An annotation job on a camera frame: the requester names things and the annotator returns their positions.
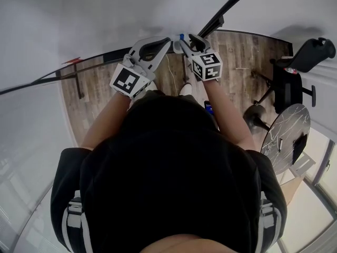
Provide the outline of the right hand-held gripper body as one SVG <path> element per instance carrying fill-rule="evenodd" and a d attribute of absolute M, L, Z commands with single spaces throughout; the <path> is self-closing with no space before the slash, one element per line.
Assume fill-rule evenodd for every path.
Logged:
<path fill-rule="evenodd" d="M 223 62 L 218 52 L 212 51 L 199 55 L 193 54 L 188 60 L 191 63 L 191 71 L 201 81 L 221 78 Z"/>

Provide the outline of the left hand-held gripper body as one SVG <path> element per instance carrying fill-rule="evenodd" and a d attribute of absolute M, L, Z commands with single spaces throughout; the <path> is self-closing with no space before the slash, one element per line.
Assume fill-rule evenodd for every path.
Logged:
<path fill-rule="evenodd" d="M 154 46 L 154 41 L 138 41 L 117 65 L 110 87 L 131 99 L 145 89 L 155 79 Z"/>

